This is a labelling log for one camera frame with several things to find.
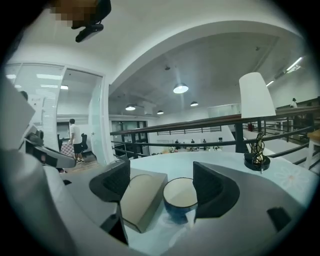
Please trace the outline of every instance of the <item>glass door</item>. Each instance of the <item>glass door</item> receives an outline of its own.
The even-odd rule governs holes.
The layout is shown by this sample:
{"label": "glass door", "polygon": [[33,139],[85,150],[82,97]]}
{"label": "glass door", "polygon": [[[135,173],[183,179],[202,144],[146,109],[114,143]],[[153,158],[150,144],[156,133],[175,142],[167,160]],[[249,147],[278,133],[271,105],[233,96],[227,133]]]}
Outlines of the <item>glass door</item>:
{"label": "glass door", "polygon": [[101,133],[101,96],[102,77],[97,76],[97,83],[92,92],[89,104],[89,126],[92,152],[96,156],[97,162],[105,166],[107,164],[104,154],[103,139]]}

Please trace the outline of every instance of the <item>black device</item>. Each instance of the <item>black device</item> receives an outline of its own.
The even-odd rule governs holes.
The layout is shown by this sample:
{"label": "black device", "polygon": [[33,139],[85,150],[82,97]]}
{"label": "black device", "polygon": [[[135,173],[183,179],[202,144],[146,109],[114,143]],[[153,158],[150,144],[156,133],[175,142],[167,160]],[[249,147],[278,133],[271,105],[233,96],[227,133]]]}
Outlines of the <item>black device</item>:
{"label": "black device", "polygon": [[240,189],[234,180],[200,162],[193,162],[193,186],[198,202],[196,219],[224,215],[240,196]]}
{"label": "black device", "polygon": [[104,29],[104,25],[101,21],[109,15],[111,12],[110,0],[98,0],[95,7],[95,12],[90,14],[89,21],[73,21],[72,29],[76,30],[84,27],[83,30],[76,36],[75,41],[80,43],[82,41],[88,40],[101,32]]}
{"label": "black device", "polygon": [[119,160],[94,177],[89,188],[104,202],[120,202],[130,183],[130,161]]}

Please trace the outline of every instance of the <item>floor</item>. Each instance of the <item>floor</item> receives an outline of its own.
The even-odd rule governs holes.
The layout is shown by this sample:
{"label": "floor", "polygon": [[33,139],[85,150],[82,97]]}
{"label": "floor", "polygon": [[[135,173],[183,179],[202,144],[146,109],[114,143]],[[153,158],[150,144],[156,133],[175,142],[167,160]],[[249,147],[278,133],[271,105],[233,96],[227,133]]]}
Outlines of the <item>floor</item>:
{"label": "floor", "polygon": [[82,172],[86,170],[90,170],[92,168],[98,168],[100,165],[97,162],[95,155],[91,152],[83,154],[83,159],[85,162],[76,163],[76,166],[73,168],[64,168],[64,170],[68,173],[74,172]]}

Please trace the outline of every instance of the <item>lamp base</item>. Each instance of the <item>lamp base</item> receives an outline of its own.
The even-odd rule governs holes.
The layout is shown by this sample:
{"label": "lamp base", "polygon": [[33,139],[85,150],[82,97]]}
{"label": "lamp base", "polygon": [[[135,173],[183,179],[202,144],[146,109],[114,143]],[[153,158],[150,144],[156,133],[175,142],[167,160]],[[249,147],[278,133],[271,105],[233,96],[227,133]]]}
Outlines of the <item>lamp base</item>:
{"label": "lamp base", "polygon": [[269,168],[270,166],[270,158],[267,156],[264,156],[264,162],[261,168],[260,164],[252,163],[254,154],[244,154],[244,165],[248,167],[249,169],[257,172],[265,171]]}

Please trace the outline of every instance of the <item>glass wall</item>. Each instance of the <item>glass wall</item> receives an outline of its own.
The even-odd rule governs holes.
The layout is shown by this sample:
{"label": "glass wall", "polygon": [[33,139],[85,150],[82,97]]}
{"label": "glass wall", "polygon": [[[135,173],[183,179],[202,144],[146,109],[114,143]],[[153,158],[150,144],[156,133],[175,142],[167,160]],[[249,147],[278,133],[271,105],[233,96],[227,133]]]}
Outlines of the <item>glass wall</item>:
{"label": "glass wall", "polygon": [[43,142],[48,148],[59,150],[57,142],[57,99],[64,66],[46,64],[10,64],[6,77],[18,91],[28,94],[28,102],[35,113],[31,124],[43,131]]}

